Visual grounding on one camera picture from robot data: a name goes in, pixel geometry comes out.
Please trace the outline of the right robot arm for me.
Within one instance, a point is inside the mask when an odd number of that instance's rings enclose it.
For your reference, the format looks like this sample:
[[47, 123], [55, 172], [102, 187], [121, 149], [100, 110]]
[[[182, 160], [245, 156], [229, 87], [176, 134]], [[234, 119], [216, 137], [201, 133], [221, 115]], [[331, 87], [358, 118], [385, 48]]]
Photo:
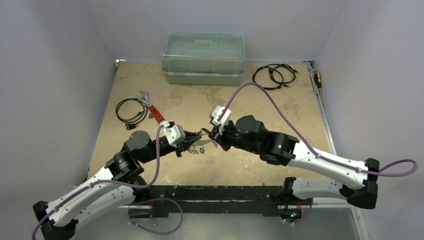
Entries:
[[211, 130], [204, 129], [204, 132], [224, 151], [234, 147], [256, 154], [271, 165], [306, 169], [324, 176], [286, 178], [279, 196], [288, 204], [312, 198], [334, 198], [361, 209], [376, 207], [378, 160], [357, 161], [318, 150], [294, 136], [268, 130], [252, 115], [236, 122], [230, 120], [226, 125], [214, 124]]

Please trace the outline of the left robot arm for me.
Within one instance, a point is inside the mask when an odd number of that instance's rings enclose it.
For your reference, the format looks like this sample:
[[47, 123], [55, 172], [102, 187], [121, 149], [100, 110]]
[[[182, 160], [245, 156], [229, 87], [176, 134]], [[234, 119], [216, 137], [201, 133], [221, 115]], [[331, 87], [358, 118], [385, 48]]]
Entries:
[[38, 221], [31, 234], [41, 232], [45, 240], [70, 240], [77, 228], [121, 206], [168, 202], [153, 193], [159, 176], [160, 158], [175, 152], [178, 157], [202, 138], [202, 133], [182, 130], [179, 125], [156, 131], [151, 139], [146, 131], [135, 131], [122, 149], [92, 177], [56, 200], [33, 205]]

